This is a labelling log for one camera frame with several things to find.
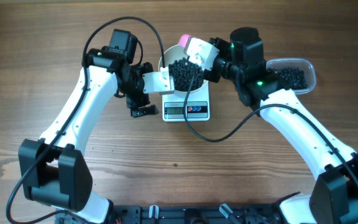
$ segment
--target clear container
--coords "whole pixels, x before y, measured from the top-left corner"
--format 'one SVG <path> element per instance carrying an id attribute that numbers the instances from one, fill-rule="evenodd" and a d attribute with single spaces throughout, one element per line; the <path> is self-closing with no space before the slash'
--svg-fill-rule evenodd
<path id="1" fill-rule="evenodd" d="M 267 68 L 299 68 L 305 72 L 307 88 L 303 90 L 294 90 L 295 94 L 305 94 L 310 92 L 316 86 L 316 72 L 314 71 L 313 65 L 306 59 L 303 58 L 278 58 L 270 60 L 266 63 Z"/>

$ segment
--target wooden table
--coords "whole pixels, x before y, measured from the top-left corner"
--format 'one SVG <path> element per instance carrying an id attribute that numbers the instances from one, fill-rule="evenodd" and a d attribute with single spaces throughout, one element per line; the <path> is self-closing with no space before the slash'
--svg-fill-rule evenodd
<path id="1" fill-rule="evenodd" d="M 131 1 L 0 5 L 0 223 L 20 177 L 17 150 L 38 139 L 70 96 L 81 69 L 83 46 L 101 24 L 138 16 L 155 26 L 164 48 L 189 33 L 208 40 L 244 26 L 257 27 L 266 60 L 311 61 L 316 88 L 299 99 L 334 135 L 358 151 L 358 2 L 349 1 Z M 98 34 L 91 47 L 108 45 L 114 28 L 143 43 L 144 61 L 157 68 L 158 42 L 137 21 Z M 248 113 L 227 80 L 210 85 L 211 119 L 196 130 L 218 138 Z M 161 96 L 151 95 L 161 109 Z M 125 100 L 112 99 L 89 138 L 85 159 L 93 189 L 116 205 L 194 205 L 273 202 L 310 193 L 309 168 L 284 137 L 252 118 L 220 143 L 198 139 L 184 123 L 161 115 L 131 118 Z M 13 216 L 37 218 L 53 210 L 19 192 Z"/>

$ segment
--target bowl of black beans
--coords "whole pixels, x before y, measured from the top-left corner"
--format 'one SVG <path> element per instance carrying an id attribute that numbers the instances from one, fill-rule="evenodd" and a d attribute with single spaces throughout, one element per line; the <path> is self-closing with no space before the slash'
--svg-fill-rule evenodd
<path id="1" fill-rule="evenodd" d="M 280 78 L 285 80 L 295 94 L 305 94 L 316 86 L 316 72 L 313 65 L 303 58 L 278 58 L 267 62 Z"/>
<path id="2" fill-rule="evenodd" d="M 194 63 L 187 61 L 187 55 L 185 55 L 184 47 L 180 45 L 174 45 L 170 47 L 164 53 L 165 66 L 169 69 L 169 75 L 173 77 L 175 84 L 175 94 L 186 95 L 191 83 L 193 75 L 195 79 L 191 88 L 191 93 L 196 92 L 203 85 L 207 84 L 207 80 L 204 80 L 202 68 Z M 158 70 L 162 67 L 162 59 L 158 63 Z"/>

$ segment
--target wood grain surface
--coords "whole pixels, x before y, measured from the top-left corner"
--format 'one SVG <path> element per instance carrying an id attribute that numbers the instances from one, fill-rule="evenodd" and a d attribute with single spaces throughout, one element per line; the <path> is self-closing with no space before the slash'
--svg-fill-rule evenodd
<path id="1" fill-rule="evenodd" d="M 17 150 L 38 139 L 70 96 L 90 34 L 119 16 L 138 16 L 161 35 L 164 48 L 189 33 L 208 40 L 238 27 L 259 30 L 267 60 L 300 57 L 317 72 L 316 88 L 299 99 L 334 135 L 358 152 L 358 1 L 131 1 L 0 5 L 0 223 L 6 200 L 20 177 Z M 153 32 L 123 21 L 98 34 L 91 47 L 108 44 L 114 28 L 135 34 L 144 61 L 157 68 Z M 211 119 L 194 123 L 218 138 L 248 113 L 233 84 L 210 84 Z M 160 95 L 150 100 L 161 109 Z M 125 100 L 112 99 L 94 128 L 85 159 L 93 189 L 116 205 L 194 205 L 273 202 L 310 193 L 314 179 L 284 137 L 261 118 L 252 118 L 220 143 L 198 139 L 183 123 L 161 115 L 131 118 Z M 52 208 L 14 202 L 18 220 Z"/>

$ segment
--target pink object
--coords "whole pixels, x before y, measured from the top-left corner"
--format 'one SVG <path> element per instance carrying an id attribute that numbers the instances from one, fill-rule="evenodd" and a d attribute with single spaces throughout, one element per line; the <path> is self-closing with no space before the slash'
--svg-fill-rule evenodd
<path id="1" fill-rule="evenodd" d="M 186 44 L 187 44 L 187 40 L 191 37 L 190 34 L 183 34 L 181 37 L 180 37 L 180 40 L 178 42 L 178 45 L 182 46 L 182 47 L 186 47 Z"/>

